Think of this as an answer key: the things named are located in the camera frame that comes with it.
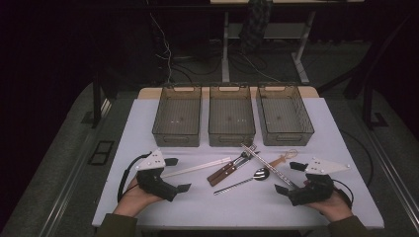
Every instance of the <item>floor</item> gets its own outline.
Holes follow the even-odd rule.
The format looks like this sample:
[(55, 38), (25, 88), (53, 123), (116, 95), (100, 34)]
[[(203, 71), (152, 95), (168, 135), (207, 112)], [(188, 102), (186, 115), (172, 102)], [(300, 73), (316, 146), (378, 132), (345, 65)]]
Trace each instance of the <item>floor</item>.
[[(177, 53), (172, 82), (220, 81), (220, 44), (218, 40), (211, 44), (212, 55), (206, 59)], [(310, 43), (302, 57), (309, 85), (319, 87), (348, 71), (360, 62), (369, 46), (367, 42)], [(297, 81), (298, 73), (291, 61), (296, 47), (294, 41), (266, 41), (258, 55), (246, 59), (236, 53), (238, 47), (233, 43), (229, 47), (230, 81)], [(419, 174), (415, 171), (419, 165), (418, 140), (379, 93), (374, 94), (373, 112), (380, 113), (388, 126), (368, 130), (360, 119), (362, 98), (346, 100), (342, 95), (345, 86), (346, 82), (341, 83), (320, 96), (326, 99), (384, 219), (385, 228), (373, 232), (381, 237), (419, 236), (417, 217), (415, 220), (415, 200), (419, 199)], [(80, 94), (2, 237), (94, 235), (91, 221), (137, 93), (120, 89), (116, 98), (104, 104), (103, 118), (96, 128), (89, 122), (92, 86)], [(98, 142), (104, 140), (114, 142), (108, 162), (103, 166), (88, 165)], [(308, 236), (328, 234), (326, 228), (320, 228)]]

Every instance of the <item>transparent plastic bin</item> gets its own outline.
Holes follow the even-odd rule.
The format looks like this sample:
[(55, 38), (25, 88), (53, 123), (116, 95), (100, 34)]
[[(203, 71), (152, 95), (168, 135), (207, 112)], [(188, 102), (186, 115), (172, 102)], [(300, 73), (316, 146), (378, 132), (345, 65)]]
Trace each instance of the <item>transparent plastic bin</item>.
[(209, 87), (209, 145), (251, 145), (256, 129), (250, 88), (244, 83)]
[(263, 143), (305, 146), (314, 128), (295, 84), (259, 83), (256, 94)]
[(201, 94), (201, 85), (174, 84), (162, 88), (152, 129), (157, 146), (200, 146)]

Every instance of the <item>person's left hand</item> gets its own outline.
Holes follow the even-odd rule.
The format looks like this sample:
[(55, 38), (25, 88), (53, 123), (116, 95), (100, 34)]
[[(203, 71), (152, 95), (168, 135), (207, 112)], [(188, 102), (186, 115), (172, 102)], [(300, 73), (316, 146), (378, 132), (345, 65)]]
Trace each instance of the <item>person's left hand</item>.
[(126, 188), (123, 198), (115, 208), (114, 214), (136, 217), (148, 205), (160, 200), (163, 200), (163, 198), (142, 190), (138, 186), (136, 177), (134, 177)]

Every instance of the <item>metal spoon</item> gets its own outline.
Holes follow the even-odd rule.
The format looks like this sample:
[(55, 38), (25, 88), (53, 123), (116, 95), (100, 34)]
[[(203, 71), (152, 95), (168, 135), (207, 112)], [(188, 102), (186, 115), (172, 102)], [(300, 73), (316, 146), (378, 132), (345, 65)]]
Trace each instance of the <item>metal spoon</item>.
[(263, 181), (263, 180), (266, 180), (266, 179), (268, 179), (269, 174), (270, 174), (270, 173), (269, 173), (269, 170), (268, 170), (267, 168), (261, 168), (261, 169), (259, 169), (259, 170), (257, 170), (257, 171), (255, 172), (255, 174), (253, 175), (253, 177), (252, 177), (252, 178), (247, 179), (247, 180), (245, 180), (245, 181), (242, 181), (242, 182), (240, 182), (240, 183), (237, 183), (237, 184), (235, 184), (235, 185), (232, 185), (232, 186), (230, 186), (230, 187), (224, 188), (224, 189), (222, 189), (222, 190), (216, 191), (216, 192), (214, 192), (213, 194), (214, 194), (214, 195), (219, 195), (219, 194), (225, 193), (225, 192), (227, 192), (227, 191), (230, 191), (230, 190), (232, 190), (232, 189), (236, 188), (237, 186), (243, 185), (243, 184), (245, 184), (245, 183), (247, 183), (247, 182), (250, 182), (250, 181), (252, 181), (252, 180), (256, 180), (256, 181)]

